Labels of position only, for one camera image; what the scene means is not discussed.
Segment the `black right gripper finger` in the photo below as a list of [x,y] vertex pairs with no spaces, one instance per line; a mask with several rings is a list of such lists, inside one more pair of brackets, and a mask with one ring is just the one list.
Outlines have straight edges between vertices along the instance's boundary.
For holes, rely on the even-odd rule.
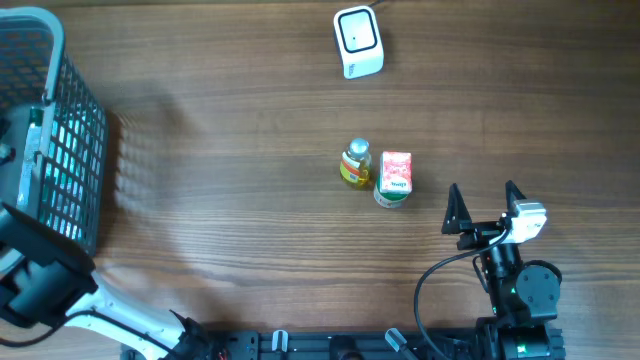
[[448,205],[443,220],[441,233],[455,235],[470,232],[472,219],[465,205],[463,196],[456,183],[449,187]]
[[526,196],[519,190],[516,184],[509,180],[505,183],[506,204],[509,212],[515,211],[515,202],[517,200],[525,200]]

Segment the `red white juice carton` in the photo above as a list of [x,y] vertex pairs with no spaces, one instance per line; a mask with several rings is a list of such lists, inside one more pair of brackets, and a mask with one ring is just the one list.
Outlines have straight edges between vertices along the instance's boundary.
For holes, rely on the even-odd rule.
[[412,155],[384,151],[380,157],[378,189],[381,193],[408,195],[412,192]]

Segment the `yellow oil bottle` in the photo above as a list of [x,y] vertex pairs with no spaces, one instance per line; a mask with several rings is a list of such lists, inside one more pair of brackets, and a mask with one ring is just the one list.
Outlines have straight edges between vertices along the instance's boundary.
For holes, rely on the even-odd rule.
[[353,187],[365,188],[370,182],[371,169],[369,142],[363,138],[353,139],[342,153],[339,166],[342,179]]

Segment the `green 3M gloves package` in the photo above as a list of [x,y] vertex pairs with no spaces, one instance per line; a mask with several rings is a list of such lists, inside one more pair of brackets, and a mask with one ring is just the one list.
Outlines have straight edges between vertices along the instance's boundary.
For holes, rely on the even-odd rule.
[[84,111],[55,117],[31,108],[16,207],[91,248],[96,243],[104,122]]

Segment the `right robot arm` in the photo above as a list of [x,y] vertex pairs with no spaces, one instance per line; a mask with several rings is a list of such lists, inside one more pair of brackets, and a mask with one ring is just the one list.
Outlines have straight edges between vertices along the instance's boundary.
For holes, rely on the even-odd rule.
[[566,357],[558,316],[562,274],[543,260],[523,261],[519,246],[534,239],[547,221],[538,201],[505,184],[507,210],[496,221],[475,222],[456,184],[449,188],[442,232],[458,235],[459,250],[476,254],[473,267],[490,297],[493,315],[477,320],[468,345],[451,349],[454,359],[549,359]]

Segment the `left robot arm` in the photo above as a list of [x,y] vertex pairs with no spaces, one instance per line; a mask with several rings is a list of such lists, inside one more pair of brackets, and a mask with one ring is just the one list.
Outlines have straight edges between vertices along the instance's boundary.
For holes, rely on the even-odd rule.
[[[70,183],[52,183],[67,176]],[[22,328],[44,324],[94,331],[147,359],[208,359],[214,340],[195,320],[154,308],[109,284],[76,242],[85,200],[99,200],[99,184],[84,184],[55,165],[30,180],[30,192],[1,204],[1,243],[17,252],[1,274],[1,317]]]

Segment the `white barcode scanner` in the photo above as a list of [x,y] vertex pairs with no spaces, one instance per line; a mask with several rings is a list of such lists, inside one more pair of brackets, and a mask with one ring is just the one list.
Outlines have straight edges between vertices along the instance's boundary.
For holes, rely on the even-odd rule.
[[373,75],[383,68],[384,49],[371,6],[359,5],[338,11],[333,18],[333,27],[346,79]]

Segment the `green lid white jar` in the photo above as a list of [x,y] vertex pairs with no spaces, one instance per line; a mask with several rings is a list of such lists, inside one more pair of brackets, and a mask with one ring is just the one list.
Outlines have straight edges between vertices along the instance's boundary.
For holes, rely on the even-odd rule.
[[373,197],[380,206],[387,209],[394,209],[404,205],[408,194],[383,193],[381,191],[381,178],[378,178],[373,190]]

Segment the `grey plastic mesh basket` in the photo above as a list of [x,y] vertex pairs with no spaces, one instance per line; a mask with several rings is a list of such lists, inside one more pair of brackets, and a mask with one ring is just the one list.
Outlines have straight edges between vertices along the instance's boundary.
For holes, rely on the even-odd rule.
[[2,10],[2,200],[94,255],[108,136],[60,20],[43,8]]

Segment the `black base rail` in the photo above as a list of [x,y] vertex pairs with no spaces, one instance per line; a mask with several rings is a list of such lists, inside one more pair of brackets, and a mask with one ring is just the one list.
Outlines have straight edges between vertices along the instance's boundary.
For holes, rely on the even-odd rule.
[[[229,360],[339,360],[437,359],[419,333],[273,333],[256,331],[214,332],[223,342],[213,359]],[[562,331],[522,331],[509,335],[500,330],[493,338],[479,329],[436,329],[431,339],[448,359],[551,359],[567,356]]]

